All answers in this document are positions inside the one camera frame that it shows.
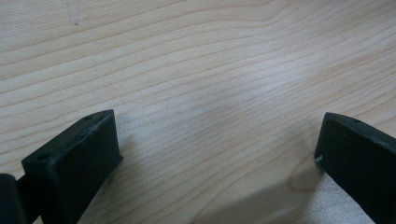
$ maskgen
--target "wooden table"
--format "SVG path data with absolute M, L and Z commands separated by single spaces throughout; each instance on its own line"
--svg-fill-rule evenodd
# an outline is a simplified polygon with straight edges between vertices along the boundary
M 113 108 L 80 223 L 371 223 L 313 160 L 326 111 L 396 135 L 396 2 L 0 6 L 0 172 Z

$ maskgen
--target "table surface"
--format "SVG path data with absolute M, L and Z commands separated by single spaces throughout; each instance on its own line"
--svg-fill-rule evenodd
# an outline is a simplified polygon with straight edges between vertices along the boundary
M 115 110 L 124 160 L 80 223 L 371 223 L 313 152 L 327 111 L 396 135 L 395 1 L 16 0 L 0 24 L 1 173 Z

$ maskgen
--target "light wood surface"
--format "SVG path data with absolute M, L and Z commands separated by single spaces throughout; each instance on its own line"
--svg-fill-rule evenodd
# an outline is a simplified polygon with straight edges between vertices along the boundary
M 396 2 L 0 3 L 0 172 L 113 108 L 80 223 L 371 223 L 313 160 L 326 111 L 396 136 Z

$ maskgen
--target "wood grain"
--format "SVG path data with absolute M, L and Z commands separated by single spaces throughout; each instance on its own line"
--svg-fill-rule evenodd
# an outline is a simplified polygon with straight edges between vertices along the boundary
M 370 223 L 312 153 L 326 111 L 396 135 L 395 24 L 391 0 L 2 1 L 0 172 L 113 108 L 124 160 L 80 223 Z

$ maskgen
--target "black object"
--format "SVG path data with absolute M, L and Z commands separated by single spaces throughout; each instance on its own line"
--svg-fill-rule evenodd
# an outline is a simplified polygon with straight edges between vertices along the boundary
M 396 139 L 326 113 L 315 158 L 375 223 L 396 223 Z
M 0 175 L 0 223 L 77 223 L 121 159 L 113 110 L 80 119 Z

